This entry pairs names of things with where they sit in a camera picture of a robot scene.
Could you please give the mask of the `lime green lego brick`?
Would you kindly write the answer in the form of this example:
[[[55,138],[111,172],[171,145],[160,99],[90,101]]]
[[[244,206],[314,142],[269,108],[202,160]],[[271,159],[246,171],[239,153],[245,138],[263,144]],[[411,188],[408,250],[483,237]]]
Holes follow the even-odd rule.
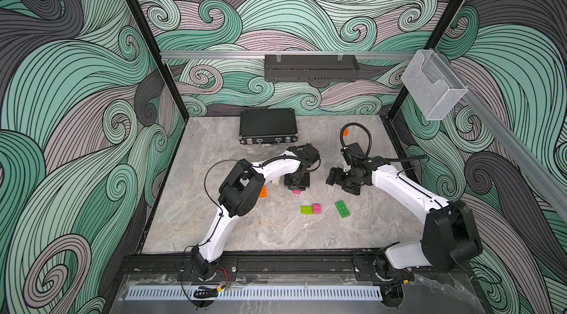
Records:
[[[313,206],[301,206],[301,214],[302,215],[313,215],[314,214]]]

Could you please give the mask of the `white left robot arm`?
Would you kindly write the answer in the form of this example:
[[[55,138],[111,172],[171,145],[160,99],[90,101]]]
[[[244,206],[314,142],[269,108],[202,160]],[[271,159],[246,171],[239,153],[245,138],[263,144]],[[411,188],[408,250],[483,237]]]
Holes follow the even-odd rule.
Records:
[[[217,211],[204,239],[191,249],[193,271],[203,280],[214,277],[219,259],[237,221],[257,204],[266,184],[285,175],[302,178],[320,160],[311,144],[292,146],[279,156],[265,161],[236,160],[219,187]]]

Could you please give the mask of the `orange long lego brick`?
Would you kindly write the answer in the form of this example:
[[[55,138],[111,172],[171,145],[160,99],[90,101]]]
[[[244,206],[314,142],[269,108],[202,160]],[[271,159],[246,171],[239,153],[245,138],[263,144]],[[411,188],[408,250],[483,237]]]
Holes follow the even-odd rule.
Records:
[[[264,185],[264,186],[262,187],[259,197],[260,197],[261,199],[267,197],[267,186],[266,186],[266,185]]]

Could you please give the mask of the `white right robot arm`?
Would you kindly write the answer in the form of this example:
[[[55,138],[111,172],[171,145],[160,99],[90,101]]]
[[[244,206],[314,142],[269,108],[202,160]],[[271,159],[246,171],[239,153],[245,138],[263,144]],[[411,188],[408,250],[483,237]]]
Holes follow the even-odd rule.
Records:
[[[463,201],[448,201],[407,178],[394,166],[332,168],[327,184],[350,194],[363,186],[376,187],[408,209],[422,223],[422,238],[387,247],[390,268],[431,267],[451,271],[483,252],[472,209]]]

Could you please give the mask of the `dark green long lego brick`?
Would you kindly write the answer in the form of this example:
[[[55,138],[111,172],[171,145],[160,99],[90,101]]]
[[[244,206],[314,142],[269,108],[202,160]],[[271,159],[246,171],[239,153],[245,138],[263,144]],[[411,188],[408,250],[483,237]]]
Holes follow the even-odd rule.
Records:
[[[347,218],[351,215],[343,200],[335,202],[335,207],[342,219]]]

